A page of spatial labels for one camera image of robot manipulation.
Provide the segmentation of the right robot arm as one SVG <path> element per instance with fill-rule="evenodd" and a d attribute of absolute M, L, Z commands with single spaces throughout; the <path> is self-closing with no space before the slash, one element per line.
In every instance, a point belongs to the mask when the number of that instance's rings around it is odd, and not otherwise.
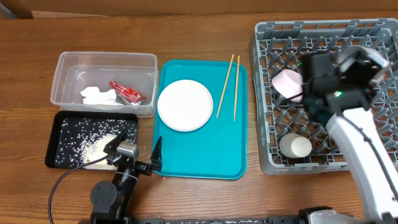
<path fill-rule="evenodd" d="M 397 171 L 370 109 L 391 67 L 379 52 L 352 47 L 337 57 L 301 56 L 302 104 L 342 152 L 363 203 L 365 223 L 397 223 Z"/>

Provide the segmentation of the wooden chopstick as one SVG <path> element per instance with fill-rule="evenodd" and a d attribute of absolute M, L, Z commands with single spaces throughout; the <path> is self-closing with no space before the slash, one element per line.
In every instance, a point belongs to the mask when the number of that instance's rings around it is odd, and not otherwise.
<path fill-rule="evenodd" d="M 216 118 L 218 118 L 219 115 L 220 115 L 221 106 L 222 106 L 222 104 L 223 104 L 224 94 L 225 94 L 226 87 L 227 87 L 227 84 L 228 84 L 229 75 L 230 75 L 230 73 L 231 73 L 231 68 L 232 68 L 232 65 L 233 65 L 233 61 L 234 61 L 234 54 L 232 54 L 231 59 L 230 59 L 230 62 L 229 62 L 229 67 L 228 67 L 228 71 L 227 71 L 227 74 L 226 74 L 226 78 L 225 78 L 225 80 L 224 80 L 223 91 L 222 91 L 221 96 L 220 96 L 220 102 L 219 102 L 219 105 L 218 105 L 218 110 L 217 110 Z"/>
<path fill-rule="evenodd" d="M 236 109 L 237 109 L 237 100 L 238 100 L 238 86 L 239 86 L 239 68 L 240 68 L 240 55 L 237 57 L 237 65 L 236 65 L 236 81 L 235 81 L 235 91 L 234 91 L 234 122 L 236 121 Z"/>

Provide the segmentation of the white cup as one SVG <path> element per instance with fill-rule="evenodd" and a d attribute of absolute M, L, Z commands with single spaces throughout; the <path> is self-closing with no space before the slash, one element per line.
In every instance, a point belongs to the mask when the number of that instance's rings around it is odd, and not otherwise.
<path fill-rule="evenodd" d="M 288 133 L 280 140 L 279 149 L 285 157 L 303 158 L 312 151 L 309 139 L 295 133 Z"/>

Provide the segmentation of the black plastic tray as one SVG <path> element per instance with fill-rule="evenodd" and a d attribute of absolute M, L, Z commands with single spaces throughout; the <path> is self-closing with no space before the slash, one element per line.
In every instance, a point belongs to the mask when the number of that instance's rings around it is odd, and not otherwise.
<path fill-rule="evenodd" d="M 55 155 L 57 153 L 57 145 L 60 137 L 60 130 L 63 120 L 66 118 L 88 118 L 88 119 L 116 119 L 116 120 L 132 120 L 138 124 L 138 118 L 134 114 L 122 113 L 104 113 L 104 112 L 83 112 L 83 111 L 60 111 L 53 121 L 52 132 L 50 134 L 47 153 L 45 156 L 45 165 L 49 168 L 56 168 L 54 165 Z"/>

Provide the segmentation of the white rice pile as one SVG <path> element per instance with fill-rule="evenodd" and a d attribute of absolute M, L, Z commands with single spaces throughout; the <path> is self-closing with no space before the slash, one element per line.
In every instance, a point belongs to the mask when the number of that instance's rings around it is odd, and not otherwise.
<path fill-rule="evenodd" d="M 125 141 L 135 143 L 137 122 L 116 119 L 66 118 L 63 120 L 54 165 L 72 169 L 100 159 L 104 148 L 124 131 Z"/>

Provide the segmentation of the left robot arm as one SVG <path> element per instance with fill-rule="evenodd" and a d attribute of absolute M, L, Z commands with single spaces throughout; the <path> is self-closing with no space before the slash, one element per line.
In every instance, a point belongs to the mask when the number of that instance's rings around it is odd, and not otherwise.
<path fill-rule="evenodd" d="M 104 147 L 107 164 L 117 169 L 111 181 L 98 182 L 91 190 L 91 223 L 133 223 L 127 206 L 139 176 L 162 170 L 162 138 L 158 138 L 148 164 L 138 160 L 138 146 L 127 142 L 126 137 L 123 131 Z"/>

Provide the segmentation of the white shallow bowl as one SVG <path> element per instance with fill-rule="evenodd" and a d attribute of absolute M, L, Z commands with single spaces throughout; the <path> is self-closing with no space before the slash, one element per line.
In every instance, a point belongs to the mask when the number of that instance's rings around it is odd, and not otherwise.
<path fill-rule="evenodd" d="M 293 70 L 284 69 L 271 80 L 274 89 L 284 98 L 300 94 L 292 101 L 299 103 L 302 100 L 302 76 Z"/>

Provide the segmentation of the white tissue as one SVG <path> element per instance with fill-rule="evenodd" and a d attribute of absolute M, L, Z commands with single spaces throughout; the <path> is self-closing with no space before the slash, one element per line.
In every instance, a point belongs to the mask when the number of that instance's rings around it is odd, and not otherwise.
<path fill-rule="evenodd" d="M 97 86 L 89 86 L 80 92 L 86 105 L 117 105 L 116 92 L 111 89 L 101 92 Z"/>

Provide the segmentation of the grey dishwasher rack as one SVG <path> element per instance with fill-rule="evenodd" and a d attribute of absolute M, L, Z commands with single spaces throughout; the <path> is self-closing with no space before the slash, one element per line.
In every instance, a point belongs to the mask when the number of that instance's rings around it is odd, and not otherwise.
<path fill-rule="evenodd" d="M 301 104 L 285 101 L 271 80 L 284 69 L 300 71 L 299 58 L 303 54 L 338 54 L 354 45 L 377 50 L 392 63 L 384 81 L 376 87 L 371 109 L 381 141 L 392 162 L 397 162 L 397 20 L 260 22 L 254 28 L 249 52 L 263 173 L 317 174 L 347 169 L 341 151 L 324 127 L 311 122 Z M 312 153 L 299 159 L 285 157 L 279 150 L 279 141 L 289 133 L 309 138 Z"/>

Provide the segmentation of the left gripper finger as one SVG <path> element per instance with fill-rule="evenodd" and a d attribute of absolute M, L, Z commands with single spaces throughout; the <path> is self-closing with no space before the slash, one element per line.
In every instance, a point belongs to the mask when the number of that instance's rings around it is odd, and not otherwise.
<path fill-rule="evenodd" d="M 151 169 L 156 171 L 162 170 L 162 137 L 160 136 L 155 144 L 154 150 L 150 157 Z"/>
<path fill-rule="evenodd" d="M 117 147 L 120 145 L 122 141 L 125 140 L 127 131 L 124 130 L 122 131 L 119 135 L 117 135 L 114 139 L 112 139 L 107 145 L 104 147 L 104 152 L 105 153 L 111 153 L 111 152 L 116 152 Z"/>

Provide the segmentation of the teal plastic serving tray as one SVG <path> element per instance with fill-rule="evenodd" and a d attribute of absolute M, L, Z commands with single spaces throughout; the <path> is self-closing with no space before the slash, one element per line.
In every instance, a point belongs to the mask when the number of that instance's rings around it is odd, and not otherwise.
<path fill-rule="evenodd" d="M 248 73 L 240 65 L 234 122 L 236 65 L 232 65 L 218 118 L 216 114 L 229 62 L 169 60 L 163 65 L 159 91 L 178 80 L 195 80 L 211 93 L 214 109 L 204 126 L 189 132 L 175 131 L 155 116 L 153 141 L 162 137 L 159 175 L 227 180 L 244 175 L 248 153 Z"/>

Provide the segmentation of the white round plate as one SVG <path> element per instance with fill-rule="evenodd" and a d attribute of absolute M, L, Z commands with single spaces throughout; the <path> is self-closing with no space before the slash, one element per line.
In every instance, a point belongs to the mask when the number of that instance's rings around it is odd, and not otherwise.
<path fill-rule="evenodd" d="M 169 128 L 189 132 L 206 124 L 213 106 L 212 95 L 203 84 L 194 80 L 178 80 L 160 93 L 157 112 Z"/>

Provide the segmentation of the clear plastic bin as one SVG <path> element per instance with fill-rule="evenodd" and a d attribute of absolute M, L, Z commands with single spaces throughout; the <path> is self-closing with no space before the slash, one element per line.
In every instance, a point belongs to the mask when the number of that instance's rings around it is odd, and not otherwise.
<path fill-rule="evenodd" d="M 84 104 L 81 92 L 97 87 L 111 89 L 109 83 L 133 88 L 146 99 L 139 105 L 127 105 L 120 97 L 118 105 Z M 132 113 L 141 118 L 155 114 L 159 89 L 157 57 L 129 52 L 63 52 L 58 60 L 50 101 L 62 110 Z"/>

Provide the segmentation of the red snack wrapper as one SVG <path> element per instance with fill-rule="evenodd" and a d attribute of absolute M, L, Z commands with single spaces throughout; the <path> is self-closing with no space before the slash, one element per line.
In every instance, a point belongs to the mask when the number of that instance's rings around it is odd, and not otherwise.
<path fill-rule="evenodd" d="M 109 86 L 116 93 L 116 101 L 124 105 L 141 105 L 146 101 L 146 97 L 138 92 L 137 90 L 130 88 L 128 86 L 123 86 L 117 82 L 110 82 Z"/>

